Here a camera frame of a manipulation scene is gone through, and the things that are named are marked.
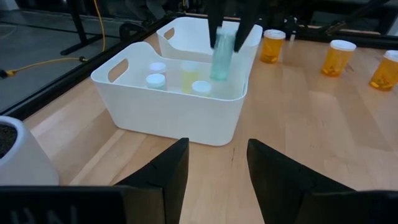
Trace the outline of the teal pill bottle white cap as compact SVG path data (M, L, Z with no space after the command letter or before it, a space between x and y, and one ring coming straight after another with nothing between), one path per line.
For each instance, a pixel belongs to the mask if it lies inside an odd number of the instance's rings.
M154 73L146 77L146 85L148 88L156 90L166 90L165 75Z
M223 27L217 28L211 63L211 80L225 82L228 79L235 39L236 30Z

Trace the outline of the pink pill bottle white cap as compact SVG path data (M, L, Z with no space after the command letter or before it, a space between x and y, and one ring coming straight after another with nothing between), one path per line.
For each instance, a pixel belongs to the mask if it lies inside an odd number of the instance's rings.
M151 74L160 73L166 75L167 66L162 62L154 62L149 65L149 70Z

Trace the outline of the black desk leg stand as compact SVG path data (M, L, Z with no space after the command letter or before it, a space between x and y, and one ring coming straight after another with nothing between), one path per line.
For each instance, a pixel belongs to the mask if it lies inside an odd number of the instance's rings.
M78 1L77 0L66 0L66 2L67 2L67 6L69 8L70 15L72 17L72 21L75 25L75 28L76 28L76 31L78 34L78 38L80 41L79 41L79 43L61 51L60 55L63 55L63 56L69 55L73 52L76 52L77 50L80 50L90 44L93 44L94 42L96 42L102 38L101 35L94 35L94 34L92 37L87 38L85 29L83 27L83 24L81 22L80 15L78 12Z

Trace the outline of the white plastic bin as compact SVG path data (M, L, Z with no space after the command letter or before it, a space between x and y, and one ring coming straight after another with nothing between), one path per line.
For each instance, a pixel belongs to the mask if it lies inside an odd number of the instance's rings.
M255 25L232 62L254 60L261 40L262 27ZM178 17L157 31L161 54L166 58L210 63L213 50L210 47L208 20L196 17Z
M149 65L167 66L166 90L150 89ZM115 125L168 138L189 138L211 146L228 144L248 92L248 75L232 68L209 97L182 91L184 60L161 57L147 42L127 46L91 73Z

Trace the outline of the orange pill bottle white cap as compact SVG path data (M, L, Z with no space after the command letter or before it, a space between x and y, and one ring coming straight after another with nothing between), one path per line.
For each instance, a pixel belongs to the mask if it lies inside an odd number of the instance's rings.
M321 72L330 77L340 76L355 50L356 44L352 42L332 40Z
M264 63L277 63L286 38L285 32L277 29L267 29L264 31L263 36L261 61Z
M387 50L369 81L369 86L381 91L390 91L397 83L398 50Z

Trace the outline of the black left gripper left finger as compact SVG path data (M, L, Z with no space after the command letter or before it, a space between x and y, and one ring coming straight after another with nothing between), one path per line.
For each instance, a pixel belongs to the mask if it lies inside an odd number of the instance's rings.
M0 187L0 224L179 224L189 139L112 186Z

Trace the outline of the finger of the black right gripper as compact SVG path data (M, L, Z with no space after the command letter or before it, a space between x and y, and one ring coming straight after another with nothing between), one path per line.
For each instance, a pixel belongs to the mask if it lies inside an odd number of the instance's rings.
M208 15L208 30L210 47L213 49L216 42L216 31L222 26L224 14L224 0L206 0L206 12Z
M241 20L236 32L234 51L239 52L258 18L262 0L239 0L242 4Z

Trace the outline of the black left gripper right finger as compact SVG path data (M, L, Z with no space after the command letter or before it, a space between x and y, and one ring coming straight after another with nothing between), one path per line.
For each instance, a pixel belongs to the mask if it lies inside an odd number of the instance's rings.
M248 167L265 224L398 224L398 191L356 191L257 139Z

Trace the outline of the white plant pot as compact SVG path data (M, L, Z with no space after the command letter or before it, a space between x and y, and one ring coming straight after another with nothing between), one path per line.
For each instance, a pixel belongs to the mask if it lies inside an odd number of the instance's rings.
M16 130L16 140L0 159L0 186L58 185L56 168L24 123L9 116L0 116L0 124Z

